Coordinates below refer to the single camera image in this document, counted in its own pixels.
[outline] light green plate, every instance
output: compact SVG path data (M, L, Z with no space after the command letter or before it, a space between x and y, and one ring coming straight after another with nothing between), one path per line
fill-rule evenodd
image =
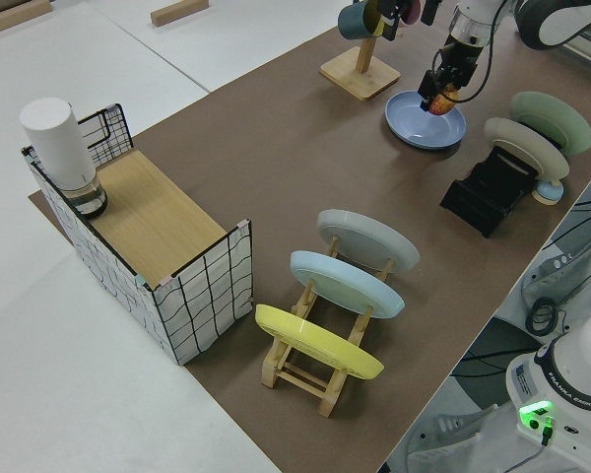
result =
M591 147L591 127L577 110L556 97L521 92L510 101L510 118L556 142L564 156Z

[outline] white cylinder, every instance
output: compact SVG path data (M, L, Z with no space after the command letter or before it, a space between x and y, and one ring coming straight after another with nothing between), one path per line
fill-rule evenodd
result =
M77 190L95 178L96 168L69 103L57 98L32 101L20 123L48 177L62 190Z

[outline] storage box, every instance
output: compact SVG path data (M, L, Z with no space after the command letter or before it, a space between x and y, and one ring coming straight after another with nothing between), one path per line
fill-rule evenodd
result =
M108 194L98 219L81 216L33 147L22 152L84 263L182 365L252 309L251 222L221 229L133 148L119 104L79 125Z

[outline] yellow plate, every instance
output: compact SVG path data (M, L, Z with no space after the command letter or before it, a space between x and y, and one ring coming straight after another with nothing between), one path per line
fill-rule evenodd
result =
M361 379L373 379L383 364L348 340L268 305L256 306L256 323L270 335L336 370Z

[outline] white table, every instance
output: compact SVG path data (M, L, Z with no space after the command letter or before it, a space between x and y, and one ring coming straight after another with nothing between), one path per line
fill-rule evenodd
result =
M18 115L120 102L133 134L206 92L86 2L0 33L0 472L274 472L29 202Z
M337 26L347 0L210 0L162 27L151 12L175 0L90 0L129 34L207 91Z

